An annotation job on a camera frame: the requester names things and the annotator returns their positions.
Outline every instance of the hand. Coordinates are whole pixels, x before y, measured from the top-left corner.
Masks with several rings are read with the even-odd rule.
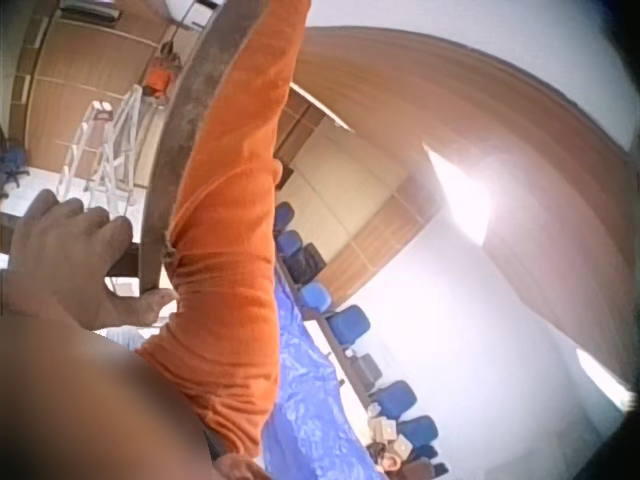
[[[16,226],[9,270],[52,294],[87,330],[149,326],[162,307],[176,300],[175,292],[159,289],[139,298],[119,297],[104,282],[132,237],[126,217],[109,221],[104,208],[85,212],[81,200],[60,203],[53,192],[43,190]]]

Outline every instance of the curved wooden panel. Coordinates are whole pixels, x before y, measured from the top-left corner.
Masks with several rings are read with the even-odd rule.
[[[412,169],[431,169],[426,142],[483,181],[487,254],[530,308],[631,379],[632,176],[576,106],[466,47],[370,28],[309,29],[295,81]]]

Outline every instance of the blue plastic sheet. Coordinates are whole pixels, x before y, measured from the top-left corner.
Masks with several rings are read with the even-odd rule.
[[[263,431],[263,458],[276,480],[380,480],[340,401],[331,362],[302,323],[276,274],[280,319],[280,388]]]

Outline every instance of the bright light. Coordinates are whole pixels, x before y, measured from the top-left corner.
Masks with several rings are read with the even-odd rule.
[[[631,407],[633,394],[624,388],[613,376],[607,372],[591,355],[579,348],[578,361],[587,372],[589,378],[593,380],[602,392],[622,411],[627,411]]]
[[[480,182],[424,146],[447,196],[451,213],[460,229],[478,245],[484,243],[491,216],[491,198]]]
[[[298,92],[300,95],[302,95],[304,98],[309,100],[311,103],[313,103],[320,110],[322,110],[327,115],[327,117],[329,117],[331,120],[333,120],[336,123],[336,125],[338,125],[339,127],[344,128],[345,130],[349,130],[350,132],[353,132],[353,130],[351,129],[351,127],[349,125],[344,123],[344,121],[340,117],[338,117],[335,113],[333,113],[331,110],[329,110],[329,107],[327,107],[324,103],[320,102],[317,98],[315,98],[309,92],[304,90],[302,87],[300,87],[299,85],[291,82],[291,88],[293,88],[296,92]]]

